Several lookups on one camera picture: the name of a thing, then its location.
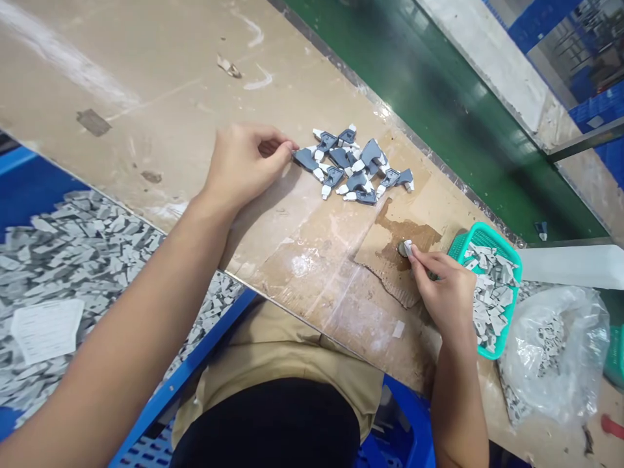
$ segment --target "workbench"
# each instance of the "workbench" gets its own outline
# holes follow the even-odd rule
[[[392,167],[411,168],[415,179],[411,194],[388,191],[393,201],[385,215],[430,226],[439,234],[433,250],[447,250],[477,221],[521,242],[323,49],[312,29],[266,1],[52,7],[0,0],[0,38],[0,128],[164,232],[205,181],[215,129],[255,120],[279,127],[301,146],[315,143],[312,128],[336,133],[351,123],[360,144],[377,138]],[[238,67],[241,79],[217,66],[218,53]],[[335,194],[323,201],[320,187],[311,174],[288,167],[236,219],[221,268],[429,394],[440,338],[422,302],[404,309],[354,261],[385,200],[376,207]],[[397,337],[399,322],[404,329]],[[595,420],[595,458],[584,456],[580,428],[563,430],[535,418],[514,433],[494,364],[481,359],[478,366],[494,442],[541,466],[615,467],[624,459],[622,442],[605,437]],[[601,411],[618,420],[622,405],[622,396],[604,384]]]

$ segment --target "green plastic basket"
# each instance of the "green plastic basket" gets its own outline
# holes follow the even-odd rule
[[[518,281],[518,283],[522,280],[522,260],[520,260],[520,255],[514,250],[513,247],[509,245],[509,243],[503,239],[503,237],[498,234],[494,229],[489,227],[485,223],[475,223],[470,232],[458,235],[453,244],[450,246],[450,250],[448,251],[449,256],[453,257],[462,265],[466,262],[467,259],[464,259],[464,254],[466,250],[468,250],[468,244],[472,242],[474,245],[482,246],[482,247],[496,247],[496,253],[501,257],[505,257],[507,260],[518,265],[518,268],[513,270],[513,276]],[[477,265],[473,272],[477,274],[482,274],[484,271],[479,268]],[[496,340],[496,349],[494,353],[486,350],[484,345],[479,345],[477,347],[479,354],[484,358],[491,359],[492,361],[498,359],[502,352],[505,350],[505,344],[507,343],[507,334],[509,333],[509,327],[512,324],[512,317],[514,316],[515,309],[515,301],[518,297],[518,288],[512,287],[513,290],[513,302],[505,307],[505,312],[503,315],[507,318],[507,326],[503,328],[500,336]]]
[[[611,383],[624,392],[624,325],[611,327],[611,343],[604,371]]]

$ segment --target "plastic bag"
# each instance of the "plastic bag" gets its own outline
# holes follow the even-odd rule
[[[499,360],[513,426],[538,411],[561,425],[596,413],[609,347],[609,314],[599,293],[556,287],[522,301]]]

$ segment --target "forearm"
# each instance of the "forearm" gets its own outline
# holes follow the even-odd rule
[[[437,362],[431,423],[438,466],[487,467],[488,429],[483,412],[473,333],[443,341]]]
[[[71,447],[71,453],[48,458],[47,466],[81,467],[85,460],[99,466],[110,460],[188,335],[234,215],[215,203],[191,202],[81,346],[50,401],[2,446],[2,456],[11,446],[24,446],[19,439],[28,437],[47,445],[39,453]],[[62,428],[55,430],[51,425],[59,421]],[[20,466],[40,464],[37,452],[16,453],[15,460],[19,457]]]

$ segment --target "green conveyor belt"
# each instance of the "green conveyor belt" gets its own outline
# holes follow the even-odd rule
[[[413,1],[285,2],[514,233],[539,242],[546,221],[552,241],[607,235]]]

